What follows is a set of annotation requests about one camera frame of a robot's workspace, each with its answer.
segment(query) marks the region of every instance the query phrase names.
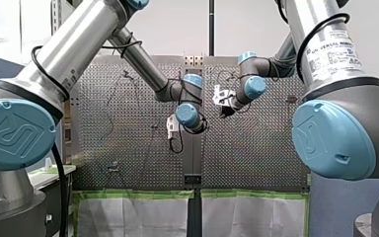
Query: white object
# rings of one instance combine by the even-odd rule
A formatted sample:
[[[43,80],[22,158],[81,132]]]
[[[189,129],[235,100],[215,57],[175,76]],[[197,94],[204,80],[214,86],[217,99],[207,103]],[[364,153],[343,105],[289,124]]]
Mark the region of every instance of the white object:
[[[20,21],[20,1],[0,0],[0,58],[15,63],[21,62]]]
[[[229,97],[236,96],[236,92],[230,90],[220,91],[220,85],[214,86],[213,102],[216,106],[230,107]]]
[[[166,129],[168,129],[168,140],[171,140],[174,137],[173,132],[180,130],[180,123],[178,122],[175,114],[167,118]]]
[[[33,47],[44,45],[51,38],[51,2],[21,0],[22,63],[32,60]]]
[[[45,158],[44,170],[48,171],[48,169],[51,168],[52,165],[53,164],[51,162],[51,158],[50,157]]]
[[[64,174],[68,175],[76,170],[76,166],[65,166]],[[45,171],[29,174],[30,182],[35,190],[40,190],[58,180],[58,174],[47,174]]]

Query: robotic arm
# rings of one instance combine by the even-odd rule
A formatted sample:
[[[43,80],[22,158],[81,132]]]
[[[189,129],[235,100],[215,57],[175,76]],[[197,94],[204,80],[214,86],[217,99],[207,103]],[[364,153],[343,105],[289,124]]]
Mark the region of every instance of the robotic arm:
[[[258,99],[266,91],[264,77],[282,78],[294,74],[296,52],[291,35],[284,41],[281,49],[274,57],[257,57],[252,51],[239,56],[240,86],[235,91],[214,93],[214,102],[221,107],[221,117],[234,115],[243,107]]]
[[[106,40],[117,46],[155,91],[157,100],[180,102],[176,115],[181,125],[193,132],[205,129],[198,112],[201,77],[188,74],[183,80],[167,79],[124,27],[147,3],[84,1],[38,55],[34,50],[33,62],[16,78],[0,79],[1,171],[33,165],[50,150],[63,116],[62,103]]]
[[[0,235],[7,236],[11,231],[5,228],[10,211],[11,219],[27,212],[37,222],[20,226],[11,235],[45,235],[45,208],[41,208],[44,194],[33,190],[23,168],[42,159],[51,147],[55,156],[58,154],[53,144],[56,125],[63,117],[63,102],[69,99],[69,92],[106,40],[121,51],[155,91],[158,101],[179,102],[176,117],[187,131],[205,130],[204,119],[198,112],[202,102],[201,77],[188,74],[179,80],[167,79],[125,28],[133,14],[147,4],[148,0],[83,1],[43,48],[33,49],[33,61],[16,78],[0,79],[0,194],[4,195],[0,197]],[[66,183],[62,180],[61,160],[56,162],[62,217],[66,218]],[[65,221],[61,222],[60,236],[64,236]],[[38,233],[30,231],[31,226]]]
[[[119,52],[153,89],[156,100],[179,102],[180,105],[175,112],[179,124],[190,133],[205,131],[205,119],[198,111],[202,103],[202,78],[195,74],[187,74],[183,80],[166,78],[142,45],[136,42],[128,28],[115,31],[110,39],[114,46],[132,44]]]

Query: wire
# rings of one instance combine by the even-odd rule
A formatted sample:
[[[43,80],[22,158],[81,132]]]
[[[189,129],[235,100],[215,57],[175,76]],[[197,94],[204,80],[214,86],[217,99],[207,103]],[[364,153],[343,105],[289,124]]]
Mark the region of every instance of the wire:
[[[103,49],[126,49],[126,48],[133,46],[135,44],[142,44],[142,43],[143,43],[142,40],[138,40],[138,41],[129,42],[129,43],[126,43],[126,44],[120,45],[120,46],[102,46],[101,48],[103,48]]]
[[[310,42],[310,40],[321,30],[323,27],[327,26],[331,21],[336,20],[338,18],[344,18],[344,22],[349,22],[350,15],[347,13],[338,13],[332,15],[330,18],[320,22],[313,28],[313,30],[306,36],[306,38],[303,40],[303,42],[300,44],[300,47],[297,52],[297,60],[296,60],[296,68],[297,68],[297,74],[298,77],[301,79],[301,81],[304,83],[303,74],[302,74],[302,68],[301,68],[301,60],[303,57],[303,53],[306,50],[307,44]]]
[[[60,157],[60,153],[54,143],[51,147],[51,152],[53,153],[54,160],[57,165],[57,173],[60,180],[60,202],[61,202],[61,217],[60,217],[60,237],[66,236],[67,229],[67,216],[68,216],[68,199],[67,199],[67,181],[66,175],[64,174],[63,162]]]
[[[33,63],[36,65],[36,67],[38,68],[38,70],[44,74],[44,76],[46,78],[48,78],[48,80],[50,80],[56,87],[58,87],[62,92],[63,92],[63,98],[64,98],[64,101],[67,101],[69,100],[69,92],[66,90],[66,88],[64,88],[56,79],[54,79],[52,76],[48,75],[48,73],[45,71],[45,69],[41,66],[41,64],[39,64],[38,60],[37,60],[37,50],[41,49],[42,48],[42,45],[39,45],[39,46],[35,46],[33,47],[32,49],[32,61]]]
[[[288,19],[287,17],[285,17],[284,15],[284,11],[282,10],[282,4],[281,4],[281,0],[276,0],[276,4],[278,5],[278,12],[279,12],[279,15],[281,16],[282,20],[288,24]]]
[[[126,43],[124,45],[120,45],[120,46],[102,46],[102,48],[106,48],[106,49],[123,49],[123,51],[121,52],[121,55],[120,57],[121,58],[124,58],[124,54],[125,52],[127,51],[127,49],[130,47],[130,46],[133,46],[135,44],[142,44],[143,41],[142,40],[137,40],[137,41],[134,41],[134,42],[131,42],[131,40],[133,39],[133,32],[130,33],[130,35],[128,36],[128,39],[126,41]]]
[[[173,137],[173,138],[169,139],[169,149],[172,152],[174,152],[175,154],[181,154],[184,151],[184,143],[183,143],[183,135],[181,133],[181,125],[179,124],[178,127],[179,127],[178,128],[178,133],[180,135],[181,148],[179,150],[175,150],[174,145],[172,144],[172,141],[176,140],[177,138]]]

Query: metal pegboard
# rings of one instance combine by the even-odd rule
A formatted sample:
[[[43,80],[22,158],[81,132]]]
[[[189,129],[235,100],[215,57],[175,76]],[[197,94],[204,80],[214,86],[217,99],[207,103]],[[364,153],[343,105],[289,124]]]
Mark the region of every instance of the metal pegboard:
[[[153,59],[168,78],[182,75],[182,57]],[[184,187],[185,153],[171,152],[167,140],[166,118],[175,105],[156,102],[128,63],[97,56],[72,95],[75,190]]]
[[[309,170],[291,141],[292,116],[304,94],[300,79],[267,78],[266,93],[248,112],[222,119],[212,102],[214,85],[237,88],[239,80],[231,78],[239,76],[237,59],[205,57],[203,61],[204,112],[210,129],[202,140],[202,186],[308,191]]]

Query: black cable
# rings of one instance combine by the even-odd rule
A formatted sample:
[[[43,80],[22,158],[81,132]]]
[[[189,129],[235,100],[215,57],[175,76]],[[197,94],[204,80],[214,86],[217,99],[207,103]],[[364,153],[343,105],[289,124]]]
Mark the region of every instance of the black cable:
[[[278,5],[279,15],[281,16],[282,20],[283,20],[286,24],[288,24],[288,19],[287,19],[287,17],[285,17],[285,15],[284,15],[284,11],[282,10],[281,0],[276,0],[276,4]]]
[[[64,168],[63,168],[63,162],[61,160],[60,154],[58,152],[57,146],[54,143],[51,147],[51,152],[53,153],[54,160],[56,161],[57,165],[57,173],[60,180],[60,202],[61,202],[61,217],[60,217],[60,237],[66,236],[66,229],[67,229],[67,216],[68,216],[68,209],[69,209],[69,203],[68,203],[68,197],[67,197],[67,181],[66,176],[64,174]]]
[[[126,43],[126,44],[121,45],[121,46],[102,46],[101,48],[103,48],[103,49],[126,49],[127,47],[133,46],[135,44],[142,44],[142,43],[143,43],[143,41],[138,40],[138,41]]]
[[[189,102],[189,103],[194,103],[194,104],[197,104],[199,106],[202,106],[202,98],[198,97],[197,95],[195,95],[194,93],[190,92],[187,88],[186,88],[186,84],[184,82],[183,79],[168,79],[170,81],[180,81],[181,83],[181,92],[180,92],[180,95],[178,97],[178,106],[182,103],[182,102]],[[194,100],[181,100],[181,97],[183,96],[183,92],[186,92],[188,93],[189,95],[191,95],[192,97],[194,97],[196,99],[196,101]],[[202,117],[202,129],[199,130],[199,131],[191,131],[189,130],[188,128],[186,128],[184,126],[184,130],[186,132],[188,132],[189,134],[201,134],[203,132],[205,132],[207,129],[208,129],[208,121],[207,119],[205,118],[205,116],[201,113],[201,112],[198,112],[201,117]],[[178,132],[179,132],[179,141],[180,141],[180,144],[181,144],[181,149],[180,150],[175,150],[174,148],[174,145],[172,144],[172,142],[174,140],[177,140],[177,138],[173,137],[169,140],[169,148],[172,152],[174,152],[175,154],[180,154],[184,151],[184,143],[183,143],[183,135],[182,135],[182,131],[181,131],[181,125],[179,124],[179,127],[178,127]]]
[[[181,133],[181,125],[180,124],[178,124],[178,133],[180,135],[180,144],[181,144],[180,150],[175,150],[174,145],[172,144],[172,141],[176,140],[177,138],[173,137],[169,140],[169,149],[172,152],[174,152],[175,154],[181,154],[184,151],[183,135]]]
[[[303,42],[300,44],[300,47],[297,52],[297,60],[296,60],[296,68],[297,68],[297,74],[298,77],[301,79],[301,81],[304,83],[303,74],[302,74],[302,68],[301,68],[301,59],[303,57],[303,53],[306,50],[307,44],[309,44],[310,40],[321,30],[323,27],[325,27],[328,23],[331,21],[337,19],[337,18],[345,18],[344,22],[347,23],[350,19],[350,15],[347,13],[338,13],[332,15],[330,18],[320,22],[317,24],[313,30],[306,36],[306,38],[303,40]]]
[[[124,58],[124,54],[125,54],[125,52],[127,51],[127,49],[130,46],[138,44],[138,43],[139,44],[143,43],[142,40],[137,40],[137,41],[131,42],[132,39],[133,39],[133,32],[130,33],[130,35],[128,36],[128,39],[127,39],[127,41],[126,41],[126,43],[124,45],[120,45],[120,46],[102,46],[102,48],[107,48],[107,49],[122,49],[120,57]]]
[[[45,69],[41,66],[41,64],[39,64],[38,60],[37,60],[37,50],[41,49],[42,48],[42,45],[39,45],[39,46],[35,46],[33,47],[32,49],[32,61],[33,63],[36,65],[36,67],[38,68],[38,70],[44,74],[44,76],[46,78],[48,78],[48,80],[50,80],[56,87],[58,87],[62,92],[63,92],[63,98],[64,98],[64,101],[67,101],[69,100],[69,92],[66,90],[66,88],[64,88],[56,79],[54,79],[52,76],[48,75],[48,73],[45,71]]]

